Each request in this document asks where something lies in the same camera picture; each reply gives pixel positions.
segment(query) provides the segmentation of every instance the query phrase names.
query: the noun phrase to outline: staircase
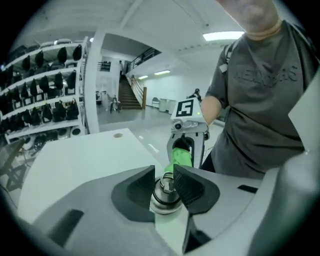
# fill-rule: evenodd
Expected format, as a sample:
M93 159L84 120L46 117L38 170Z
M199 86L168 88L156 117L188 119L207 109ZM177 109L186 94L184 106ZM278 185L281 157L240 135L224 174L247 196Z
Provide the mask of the staircase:
M140 106L134 92L127 78L123 75L119 83L119 101L121 102L122 110L141 110Z

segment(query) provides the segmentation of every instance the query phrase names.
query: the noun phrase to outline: stair railing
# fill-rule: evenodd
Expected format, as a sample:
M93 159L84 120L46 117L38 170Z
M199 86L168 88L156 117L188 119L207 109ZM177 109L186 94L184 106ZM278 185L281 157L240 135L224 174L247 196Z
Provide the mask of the stair railing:
M131 76L131 83L130 86L132 88L132 91L134 92L134 95L136 96L136 99L140 103L143 110L146 109L146 102L147 102L147 87L142 87L138 81L136 80L135 76Z

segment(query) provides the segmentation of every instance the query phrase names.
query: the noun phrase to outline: black sign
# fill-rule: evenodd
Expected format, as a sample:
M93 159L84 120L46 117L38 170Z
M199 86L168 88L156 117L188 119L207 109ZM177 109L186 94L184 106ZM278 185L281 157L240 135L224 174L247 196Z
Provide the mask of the black sign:
M176 110L176 116L177 117L192 116L193 109L194 109L194 100L193 99L181 101L178 103L178 107Z

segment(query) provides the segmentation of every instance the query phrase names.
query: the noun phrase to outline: white column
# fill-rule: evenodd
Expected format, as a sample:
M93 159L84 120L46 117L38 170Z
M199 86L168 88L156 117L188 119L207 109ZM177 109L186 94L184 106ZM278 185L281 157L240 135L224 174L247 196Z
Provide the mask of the white column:
M90 134L99 132L99 123L96 105L96 80L98 62L101 62L101 48L106 35L106 29L98 27L94 34L93 42L87 57L84 81L84 106L85 117Z

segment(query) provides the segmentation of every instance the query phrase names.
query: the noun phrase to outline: ceiling light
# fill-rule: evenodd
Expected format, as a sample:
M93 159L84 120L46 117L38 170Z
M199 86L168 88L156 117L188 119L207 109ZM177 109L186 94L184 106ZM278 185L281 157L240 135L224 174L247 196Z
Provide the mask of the ceiling light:
M148 78L148 76L147 75L143 75L143 76L140 76L138 79L142 80L142 79L146 79L146 78Z
M163 74L167 74L167 73L170 73L170 70L164 70L164 71L160 71L160 72L157 72L157 73L154 73L156 76L159 76L159 75L163 75Z
M226 39L239 39L245 32L243 31L225 31L203 34L206 41L212 40L226 40Z

